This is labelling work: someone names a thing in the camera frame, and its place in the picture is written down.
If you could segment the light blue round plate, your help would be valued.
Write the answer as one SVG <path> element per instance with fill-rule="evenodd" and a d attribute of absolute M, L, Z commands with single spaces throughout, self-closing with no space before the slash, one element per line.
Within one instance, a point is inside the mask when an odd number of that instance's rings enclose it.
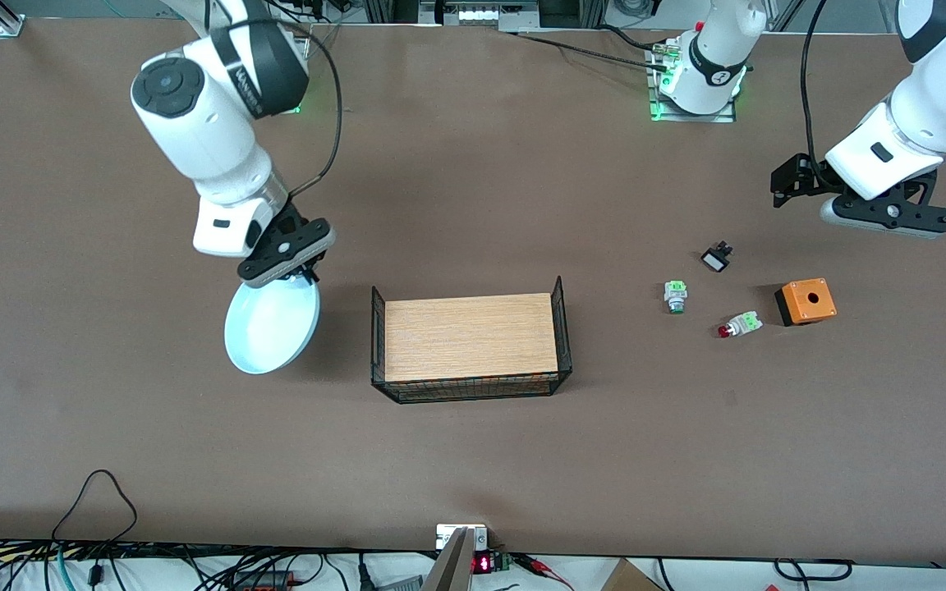
<path fill-rule="evenodd" d="M 261 288 L 240 285 L 223 326 L 228 358 L 242 373 L 254 375 L 289 365 L 310 343 L 319 314 L 319 286 L 307 277 Z"/>

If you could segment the red push button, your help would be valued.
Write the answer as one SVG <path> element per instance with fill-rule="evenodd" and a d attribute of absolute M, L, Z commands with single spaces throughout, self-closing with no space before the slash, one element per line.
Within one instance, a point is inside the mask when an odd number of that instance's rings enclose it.
<path fill-rule="evenodd" d="M 747 333 L 755 332 L 755 330 L 761 329 L 763 325 L 757 311 L 751 310 L 736 315 L 725 324 L 718 326 L 717 333 L 721 339 L 731 339 L 731 337 L 745 336 Z"/>

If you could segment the orange black button box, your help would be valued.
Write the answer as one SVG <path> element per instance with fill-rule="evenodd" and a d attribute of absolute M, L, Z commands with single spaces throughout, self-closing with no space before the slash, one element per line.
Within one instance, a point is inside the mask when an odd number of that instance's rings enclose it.
<path fill-rule="evenodd" d="M 774 299 L 784 327 L 817 324 L 838 313 L 829 284 L 822 277 L 781 285 Z"/>

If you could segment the wooden board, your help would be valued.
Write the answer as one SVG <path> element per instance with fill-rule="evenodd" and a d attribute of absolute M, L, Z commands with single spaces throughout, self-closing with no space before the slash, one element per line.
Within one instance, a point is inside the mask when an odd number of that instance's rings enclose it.
<path fill-rule="evenodd" d="M 384 304 L 388 382 L 554 373 L 559 368 L 549 293 Z"/>

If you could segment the black power strip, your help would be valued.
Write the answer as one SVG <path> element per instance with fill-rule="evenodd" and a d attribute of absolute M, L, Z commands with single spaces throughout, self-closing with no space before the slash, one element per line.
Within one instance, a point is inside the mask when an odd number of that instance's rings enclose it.
<path fill-rule="evenodd" d="M 227 584 L 227 591 L 293 591 L 299 584 L 287 570 L 244 570 Z"/>

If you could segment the brown cardboard piece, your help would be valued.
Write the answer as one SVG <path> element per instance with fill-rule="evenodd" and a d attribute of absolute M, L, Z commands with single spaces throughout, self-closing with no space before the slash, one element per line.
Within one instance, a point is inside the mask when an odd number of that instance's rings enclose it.
<path fill-rule="evenodd" d="M 665 591 L 633 562 L 619 558 L 600 591 Z"/>

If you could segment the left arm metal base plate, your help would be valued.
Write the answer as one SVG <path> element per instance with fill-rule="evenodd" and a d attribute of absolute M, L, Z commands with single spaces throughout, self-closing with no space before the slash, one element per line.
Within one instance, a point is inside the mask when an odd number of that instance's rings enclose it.
<path fill-rule="evenodd" d="M 682 48 L 655 44 L 645 50 L 649 67 L 647 96 L 650 120 L 654 122 L 732 123 L 736 120 L 736 97 L 746 68 L 720 70 L 707 76 L 699 71 Z"/>

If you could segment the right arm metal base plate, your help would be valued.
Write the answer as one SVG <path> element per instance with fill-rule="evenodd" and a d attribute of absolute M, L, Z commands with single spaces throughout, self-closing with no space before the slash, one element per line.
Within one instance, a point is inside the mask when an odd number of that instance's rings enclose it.
<path fill-rule="evenodd" d="M 279 79 L 284 89 L 285 103 L 288 108 L 285 113 L 300 113 L 305 95 L 310 85 L 310 71 L 308 64 L 309 42 L 304 38 L 290 37 L 287 49 L 278 65 Z"/>

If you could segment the metal frame with light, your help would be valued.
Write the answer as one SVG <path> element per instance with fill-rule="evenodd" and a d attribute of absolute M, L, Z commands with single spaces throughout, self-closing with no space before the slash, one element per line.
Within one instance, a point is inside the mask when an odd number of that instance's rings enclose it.
<path fill-rule="evenodd" d="M 418 0 L 417 24 L 478 26 L 500 31 L 540 27 L 537 0 Z"/>

